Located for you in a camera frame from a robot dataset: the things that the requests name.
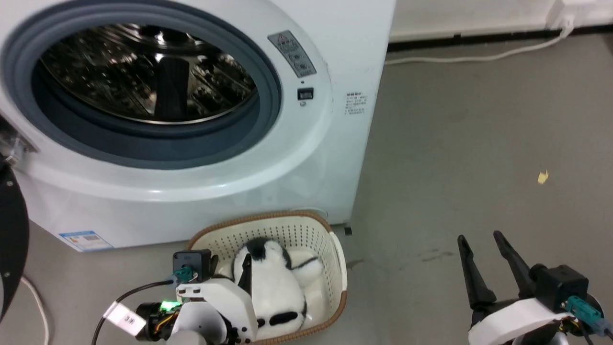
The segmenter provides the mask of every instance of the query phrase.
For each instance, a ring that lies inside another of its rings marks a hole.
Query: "wall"
[[[397,0],[390,40],[542,30],[555,0]],[[613,23],[613,0],[596,0],[585,25]]]

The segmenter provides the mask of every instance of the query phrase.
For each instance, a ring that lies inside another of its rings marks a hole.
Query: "sticker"
[[[283,54],[298,78],[317,73],[311,59],[289,30],[269,35],[268,40]]]
[[[147,324],[145,319],[117,301],[111,304],[103,317],[132,336],[139,334],[140,330]]]
[[[363,92],[349,92],[345,96],[345,115],[364,114],[368,96]]]
[[[76,233],[63,233],[59,235],[83,252],[113,249],[113,246],[107,241],[104,241],[93,231],[79,231]]]

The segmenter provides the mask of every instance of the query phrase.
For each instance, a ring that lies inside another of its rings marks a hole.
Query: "black and white plush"
[[[236,254],[232,264],[235,281],[243,273],[242,263],[251,254],[251,299],[259,329],[257,338],[269,339],[300,329],[307,315],[304,287],[323,272],[317,257],[292,269],[289,254],[278,242],[255,238]]]

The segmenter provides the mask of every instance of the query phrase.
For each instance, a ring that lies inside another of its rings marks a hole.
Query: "black cable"
[[[155,283],[150,283],[147,285],[143,285],[141,287],[137,287],[136,289],[132,289],[126,293],[124,293],[121,297],[117,298],[115,301],[117,303],[125,300],[128,296],[133,295],[137,292],[140,292],[142,290],[146,290],[152,287],[156,287],[156,286],[163,286],[163,285],[170,285],[174,283],[174,281],[172,280],[168,280],[168,281],[161,281],[161,282],[155,282]],[[96,330],[94,331],[94,336],[91,338],[91,345],[96,345],[96,343],[98,342],[98,334],[100,333],[100,329],[102,328],[102,324],[104,324],[104,320],[106,320],[104,318],[104,316],[102,316],[100,318],[100,321],[98,322],[98,326],[96,326]]]
[[[583,321],[579,321],[579,328],[581,329],[581,333],[583,333],[583,337],[585,338],[587,345],[594,345],[594,343],[590,339],[590,335],[587,334],[587,329],[585,329],[585,325],[583,324]]]

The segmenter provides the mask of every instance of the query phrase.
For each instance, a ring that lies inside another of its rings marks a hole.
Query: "white cable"
[[[198,272],[194,272],[194,274],[192,274],[192,279],[188,283],[191,283],[192,281],[195,281],[196,278],[198,278]]]
[[[565,23],[565,27],[560,32],[560,35],[551,41],[547,41],[541,44],[529,45],[528,47],[521,47],[513,50],[509,50],[508,52],[504,52],[497,55],[490,56],[464,56],[460,58],[427,58],[427,57],[408,57],[408,58],[399,58],[393,60],[385,61],[386,66],[391,66],[394,64],[403,64],[403,63],[463,63],[463,62],[489,62],[500,60],[506,58],[507,56],[533,52],[535,50],[547,48],[551,45],[554,45],[563,39],[567,38],[568,35],[571,34],[574,27],[572,25],[572,20],[567,20]]]
[[[39,307],[40,316],[42,316],[42,324],[45,327],[45,342],[44,345],[49,345],[49,339],[51,338],[51,333],[49,332],[49,322],[47,321],[47,315],[45,314],[45,309],[42,307],[42,302],[40,301],[40,295],[36,288],[25,276],[21,277],[21,282],[27,286],[30,291],[32,291],[32,295],[34,295],[34,299],[36,300],[36,305]]]

